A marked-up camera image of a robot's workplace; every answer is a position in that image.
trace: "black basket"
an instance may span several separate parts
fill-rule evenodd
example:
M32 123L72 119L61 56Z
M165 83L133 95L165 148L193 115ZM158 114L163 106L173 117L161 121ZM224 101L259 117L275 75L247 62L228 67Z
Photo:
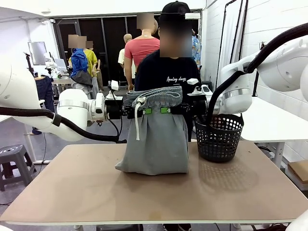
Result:
M211 162L228 162L234 158L244 126L243 117L214 115L210 126L195 121L199 155Z

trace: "drawstring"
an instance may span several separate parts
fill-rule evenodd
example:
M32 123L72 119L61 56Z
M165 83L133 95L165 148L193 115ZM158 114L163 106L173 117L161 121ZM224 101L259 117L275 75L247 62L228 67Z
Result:
M135 107L135 124L136 124L136 133L137 133L137 137L136 140L140 140L139 139L139 125L138 125L138 108L141 107L141 104L143 104L145 102L145 97L141 97L137 99L137 104Z

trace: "red shirt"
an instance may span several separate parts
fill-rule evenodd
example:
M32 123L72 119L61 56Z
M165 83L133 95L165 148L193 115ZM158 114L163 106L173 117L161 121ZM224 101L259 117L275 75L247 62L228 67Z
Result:
M133 39L129 41L125 46L125 57L133 59L135 66L141 63L141 61L154 51L159 49L159 39Z

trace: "stool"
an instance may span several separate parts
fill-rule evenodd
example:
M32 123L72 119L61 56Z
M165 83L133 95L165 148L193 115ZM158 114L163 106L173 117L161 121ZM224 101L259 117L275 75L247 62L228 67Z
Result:
M5 191L4 186L10 183L23 181L27 186L31 181L31 174L36 172L26 148L22 145L13 145L0 149L0 165L3 171L0 170L0 190ZM14 177L13 170L18 169L20 176Z
M143 225L97 225L96 231L143 231Z

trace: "gray floor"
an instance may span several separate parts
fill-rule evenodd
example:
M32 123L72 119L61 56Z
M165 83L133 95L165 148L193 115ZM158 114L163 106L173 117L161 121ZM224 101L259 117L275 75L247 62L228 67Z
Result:
M120 127L120 121L114 121L115 124ZM120 136L120 140L126 139L128 135L129 120L123 118L123 131ZM10 118L0 123L0 147L25 144L23 136L23 124ZM96 134L116 134L115 128L109 123L105 122L101 127L93 124L89 129L89 132ZM53 134L46 133L46 156L45 160L52 160L66 145L68 144L83 144L83 143L104 143L99 141L92 141L89 139L83 139L78 142L67 142ZM35 151L35 155L38 160L43 159L45 150L45 140L43 134L37 136L31 136L31 141ZM14 175L18 175L18 170L14 171ZM6 191L0 192L0 204L13 201L23 190L24 185L22 182L10 184L5 186ZM0 205L0 214L2 214L7 206ZM73 231L72 226L18 226L0 223L14 231ZM215 224L193 224L192 229L194 231L219 231ZM219 224L220 231L229 231L229 224ZM85 226L85 231L94 231L95 226ZM145 231L162 231L162 225L145 225Z

